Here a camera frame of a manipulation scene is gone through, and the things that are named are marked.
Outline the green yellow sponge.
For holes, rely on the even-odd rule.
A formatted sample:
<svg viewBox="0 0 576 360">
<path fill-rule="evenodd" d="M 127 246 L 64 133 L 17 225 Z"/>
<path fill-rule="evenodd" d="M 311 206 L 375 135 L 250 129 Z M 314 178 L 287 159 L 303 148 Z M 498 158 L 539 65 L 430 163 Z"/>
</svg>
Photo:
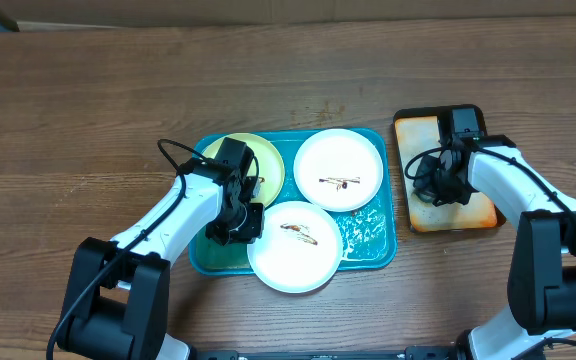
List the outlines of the green yellow sponge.
<svg viewBox="0 0 576 360">
<path fill-rule="evenodd" d="M 415 179 L 413 194 L 422 202 L 437 205 L 440 197 L 439 174 L 440 161 L 438 157 L 424 155 L 421 158 Z"/>
</svg>

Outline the yellow plate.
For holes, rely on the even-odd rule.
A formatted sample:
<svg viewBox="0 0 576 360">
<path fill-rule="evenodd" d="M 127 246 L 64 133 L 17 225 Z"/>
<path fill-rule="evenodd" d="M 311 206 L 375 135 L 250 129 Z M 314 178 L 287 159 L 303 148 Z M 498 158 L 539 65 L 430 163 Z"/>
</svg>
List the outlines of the yellow plate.
<svg viewBox="0 0 576 360">
<path fill-rule="evenodd" d="M 254 153 L 241 190 L 252 203 L 268 208 L 278 197 L 285 179 L 283 159 L 277 148 L 267 139 L 252 133 L 231 133 L 227 138 L 244 142 Z"/>
</svg>

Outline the white plate front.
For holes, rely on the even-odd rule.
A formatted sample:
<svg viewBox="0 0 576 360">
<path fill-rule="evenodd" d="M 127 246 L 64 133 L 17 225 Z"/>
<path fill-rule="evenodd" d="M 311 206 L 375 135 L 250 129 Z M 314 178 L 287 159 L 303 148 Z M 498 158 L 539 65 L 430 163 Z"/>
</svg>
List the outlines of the white plate front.
<svg viewBox="0 0 576 360">
<path fill-rule="evenodd" d="M 320 207 L 287 201 L 264 213 L 260 238 L 247 246 L 253 273 L 284 293 L 314 291 L 338 270 L 343 253 L 339 226 Z"/>
</svg>

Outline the white plate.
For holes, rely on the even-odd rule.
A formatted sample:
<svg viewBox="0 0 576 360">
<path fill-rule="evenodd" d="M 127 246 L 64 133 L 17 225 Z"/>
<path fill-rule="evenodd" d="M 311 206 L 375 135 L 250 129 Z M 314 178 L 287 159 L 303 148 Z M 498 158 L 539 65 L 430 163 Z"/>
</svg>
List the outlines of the white plate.
<svg viewBox="0 0 576 360">
<path fill-rule="evenodd" d="M 343 253 L 339 226 L 320 207 L 287 201 L 264 213 L 260 238 L 247 246 L 253 273 L 284 293 L 314 291 L 338 270 Z"/>
<path fill-rule="evenodd" d="M 300 193 L 332 212 L 368 204 L 384 178 L 376 146 L 348 129 L 323 130 L 306 139 L 295 155 L 293 173 Z"/>
</svg>

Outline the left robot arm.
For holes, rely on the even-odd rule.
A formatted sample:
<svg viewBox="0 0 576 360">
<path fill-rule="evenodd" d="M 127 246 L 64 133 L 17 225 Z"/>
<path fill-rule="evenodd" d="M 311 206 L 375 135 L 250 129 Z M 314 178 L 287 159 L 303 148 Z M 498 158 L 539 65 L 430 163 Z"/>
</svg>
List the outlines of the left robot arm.
<svg viewBox="0 0 576 360">
<path fill-rule="evenodd" d="M 170 275 L 199 233 L 226 246 L 260 237 L 264 207 L 252 200 L 255 156 L 193 157 L 142 219 L 104 241 L 77 248 L 59 321 L 45 356 L 61 349 L 89 359 L 190 359 L 193 349 L 167 332 Z"/>
</svg>

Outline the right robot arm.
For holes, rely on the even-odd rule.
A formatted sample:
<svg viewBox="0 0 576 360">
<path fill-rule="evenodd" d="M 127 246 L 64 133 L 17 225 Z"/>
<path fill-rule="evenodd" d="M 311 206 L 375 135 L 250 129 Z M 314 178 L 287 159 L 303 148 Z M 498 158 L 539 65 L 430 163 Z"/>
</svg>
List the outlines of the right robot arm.
<svg viewBox="0 0 576 360">
<path fill-rule="evenodd" d="M 422 159 L 436 205 L 482 193 L 514 226 L 508 304 L 464 332 L 461 359 L 541 359 L 545 347 L 576 347 L 576 200 L 562 194 L 503 135 L 448 135 Z"/>
</svg>

